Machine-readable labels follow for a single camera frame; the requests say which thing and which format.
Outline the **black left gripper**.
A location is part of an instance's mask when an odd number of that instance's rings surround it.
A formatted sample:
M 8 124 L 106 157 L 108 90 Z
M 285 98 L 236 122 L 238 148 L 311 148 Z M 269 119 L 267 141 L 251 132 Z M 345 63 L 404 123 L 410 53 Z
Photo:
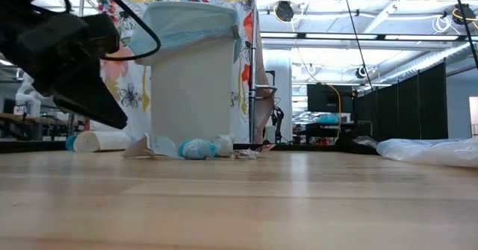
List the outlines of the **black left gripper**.
M 35 0 L 0 0 L 0 53 L 34 79 L 70 113 L 123 129 L 128 117 L 100 76 L 97 15 L 76 16 L 40 7 Z

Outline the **white gray paper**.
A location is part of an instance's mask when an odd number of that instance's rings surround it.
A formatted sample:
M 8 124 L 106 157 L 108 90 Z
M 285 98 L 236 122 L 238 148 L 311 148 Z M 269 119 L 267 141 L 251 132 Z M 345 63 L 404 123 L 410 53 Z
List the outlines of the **white gray paper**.
M 166 156 L 181 159 L 176 144 L 168 137 L 144 134 L 141 139 L 131 144 L 122 154 L 123 158 Z

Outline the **white plastic trash bin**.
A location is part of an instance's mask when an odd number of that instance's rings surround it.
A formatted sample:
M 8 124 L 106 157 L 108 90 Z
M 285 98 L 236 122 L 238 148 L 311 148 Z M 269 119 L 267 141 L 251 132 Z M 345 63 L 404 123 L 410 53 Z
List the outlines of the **white plastic trash bin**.
M 180 143 L 229 133 L 234 51 L 234 40 L 209 40 L 150 66 L 153 134 Z

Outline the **blue wad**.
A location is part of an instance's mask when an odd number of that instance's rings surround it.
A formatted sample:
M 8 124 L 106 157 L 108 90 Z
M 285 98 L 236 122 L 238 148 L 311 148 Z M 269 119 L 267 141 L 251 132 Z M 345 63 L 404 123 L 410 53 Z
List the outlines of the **blue wad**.
M 178 154 L 184 159 L 204 160 L 214 157 L 217 153 L 217 147 L 202 139 L 185 140 L 178 147 Z

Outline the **blue plastic trash bag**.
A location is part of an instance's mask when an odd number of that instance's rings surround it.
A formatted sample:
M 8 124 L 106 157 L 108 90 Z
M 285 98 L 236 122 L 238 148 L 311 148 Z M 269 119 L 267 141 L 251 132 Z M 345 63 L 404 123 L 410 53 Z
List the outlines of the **blue plastic trash bag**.
M 157 35 L 161 47 L 150 56 L 136 59 L 137 64 L 151 66 L 160 57 L 223 38 L 234 40 L 234 57 L 238 57 L 240 35 L 234 8 L 193 1 L 154 2 L 146 8 L 142 20 Z

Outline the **small white paper wad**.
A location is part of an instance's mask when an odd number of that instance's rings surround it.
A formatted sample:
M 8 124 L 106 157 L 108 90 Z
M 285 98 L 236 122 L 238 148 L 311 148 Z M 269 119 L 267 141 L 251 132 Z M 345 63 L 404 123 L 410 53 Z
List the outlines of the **small white paper wad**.
M 212 143 L 216 146 L 216 156 L 218 157 L 231 157 L 233 153 L 233 144 L 235 136 L 233 134 L 221 134 L 212 140 Z

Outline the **red white wrapper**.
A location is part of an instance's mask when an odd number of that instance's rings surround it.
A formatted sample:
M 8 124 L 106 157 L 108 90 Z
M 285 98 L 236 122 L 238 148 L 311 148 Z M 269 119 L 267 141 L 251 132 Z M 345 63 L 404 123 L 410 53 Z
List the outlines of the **red white wrapper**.
M 237 149 L 234 150 L 232 153 L 232 158 L 237 159 L 247 159 L 247 160 L 255 160 L 257 157 L 261 156 L 263 153 L 272 150 L 276 145 L 275 144 L 267 144 L 259 146 L 257 149 Z

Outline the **white plastic trash bag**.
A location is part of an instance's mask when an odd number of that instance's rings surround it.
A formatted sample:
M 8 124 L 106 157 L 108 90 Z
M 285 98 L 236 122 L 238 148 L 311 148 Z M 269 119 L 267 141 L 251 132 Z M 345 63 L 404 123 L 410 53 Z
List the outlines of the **white plastic trash bag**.
M 453 140 L 390 139 L 376 151 L 384 158 L 433 166 L 478 168 L 478 138 Z

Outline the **floral print curtain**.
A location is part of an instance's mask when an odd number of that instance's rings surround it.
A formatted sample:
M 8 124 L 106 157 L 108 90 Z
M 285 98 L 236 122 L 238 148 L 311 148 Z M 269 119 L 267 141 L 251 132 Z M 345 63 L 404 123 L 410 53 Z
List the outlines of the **floral print curtain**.
M 231 132 L 239 143 L 249 142 L 249 74 L 250 46 L 258 36 L 258 22 L 254 20 L 255 0 L 123 0 L 138 16 L 156 1 L 191 1 L 234 8 L 238 12 L 240 39 L 235 42 L 235 61 L 232 67 L 230 111 Z M 128 116 L 128 135 L 139 138 L 151 131 L 151 69 L 133 61 L 102 61 L 101 75 L 112 96 Z

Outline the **white paper towel roll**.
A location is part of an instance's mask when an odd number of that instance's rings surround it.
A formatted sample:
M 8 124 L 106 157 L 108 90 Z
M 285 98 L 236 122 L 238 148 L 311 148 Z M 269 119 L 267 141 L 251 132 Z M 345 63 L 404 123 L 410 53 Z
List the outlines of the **white paper towel roll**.
M 76 152 L 121 151 L 131 144 L 131 138 L 121 132 L 85 131 L 73 143 Z

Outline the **wooden workbench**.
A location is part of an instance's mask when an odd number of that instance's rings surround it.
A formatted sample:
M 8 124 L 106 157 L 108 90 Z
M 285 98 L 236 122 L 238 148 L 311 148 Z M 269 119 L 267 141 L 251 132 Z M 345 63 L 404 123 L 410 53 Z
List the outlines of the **wooden workbench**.
M 18 141 L 64 141 L 69 123 L 56 116 L 31 117 L 0 113 L 0 139 Z

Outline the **metal rolling rack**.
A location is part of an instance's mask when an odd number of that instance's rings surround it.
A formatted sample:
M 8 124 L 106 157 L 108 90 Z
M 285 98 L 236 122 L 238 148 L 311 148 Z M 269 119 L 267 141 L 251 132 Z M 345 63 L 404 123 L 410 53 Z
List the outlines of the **metal rolling rack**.
M 138 16 L 123 0 L 80 0 L 82 5 L 90 5 L 97 14 L 107 14 L 111 17 L 116 29 L 120 35 L 119 51 L 112 54 L 104 61 L 133 61 L 136 59 L 150 56 L 160 50 L 161 41 L 156 34 L 142 20 L 142 16 Z M 255 0 L 253 8 L 253 19 L 256 19 L 258 12 Z M 255 133 L 255 100 L 256 100 L 256 83 L 255 83 L 255 50 L 256 40 L 252 38 L 250 46 L 251 69 L 249 74 L 249 142 L 254 142 Z M 230 111 L 230 127 L 231 132 L 232 112 Z

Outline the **black monitor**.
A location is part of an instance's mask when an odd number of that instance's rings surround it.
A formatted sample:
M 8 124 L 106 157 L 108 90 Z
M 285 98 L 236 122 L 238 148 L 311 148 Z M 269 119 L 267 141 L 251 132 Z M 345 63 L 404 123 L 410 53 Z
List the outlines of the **black monitor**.
M 309 84 L 307 86 L 307 111 L 324 113 L 352 113 L 353 89 L 349 86 L 326 86 Z

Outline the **thin black slanted pole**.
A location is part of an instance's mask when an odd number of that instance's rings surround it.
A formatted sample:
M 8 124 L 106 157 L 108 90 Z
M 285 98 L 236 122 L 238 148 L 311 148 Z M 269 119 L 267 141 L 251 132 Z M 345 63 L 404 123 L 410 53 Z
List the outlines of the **thin black slanted pole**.
M 367 71 L 367 65 L 365 63 L 364 55 L 363 55 L 363 52 L 361 50 L 361 44 L 360 44 L 359 36 L 358 36 L 357 30 L 356 30 L 355 21 L 354 21 L 353 15 L 352 15 L 352 10 L 350 8 L 350 2 L 349 2 L 349 0 L 345 0 L 345 1 L 346 1 L 347 10 L 348 10 L 348 14 L 349 14 L 349 17 L 350 17 L 351 25 L 352 25 L 352 28 L 353 28 L 353 33 L 354 33 L 354 36 L 355 36 L 355 39 L 356 39 L 357 48 L 358 48 L 358 51 L 359 51 L 359 54 L 360 54 L 360 57 L 361 57 L 361 62 L 362 62 L 362 67 L 363 67 L 363 70 L 364 70 L 364 73 L 365 73 L 365 77 L 366 77 L 367 82 L 370 86 L 371 92 L 374 93 L 375 89 L 374 89 L 374 87 L 371 83 L 371 79 L 370 79 L 369 73 Z
M 461 14 L 461 20 L 464 22 L 464 26 L 465 26 L 465 31 L 466 31 L 466 36 L 467 36 L 467 40 L 469 42 L 469 46 L 471 48 L 471 54 L 473 56 L 473 59 L 474 59 L 474 63 L 476 65 L 476 68 L 478 70 L 478 54 L 476 52 L 476 49 L 475 49 L 475 46 L 474 46 L 474 42 L 471 38 L 471 32 L 470 32 L 470 29 L 468 27 L 468 22 L 467 22 L 467 17 L 465 15 L 465 10 L 463 8 L 463 5 L 462 5 L 462 1 L 461 0 L 457 0 L 458 2 L 458 6 L 459 6 L 459 10 L 460 10 L 460 14 Z

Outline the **black partition wall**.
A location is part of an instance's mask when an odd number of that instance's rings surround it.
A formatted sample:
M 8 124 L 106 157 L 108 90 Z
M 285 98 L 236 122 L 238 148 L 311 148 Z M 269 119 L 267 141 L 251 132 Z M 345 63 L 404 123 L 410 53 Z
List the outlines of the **black partition wall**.
M 358 97 L 356 115 L 359 132 L 378 141 L 447 139 L 445 64 Z

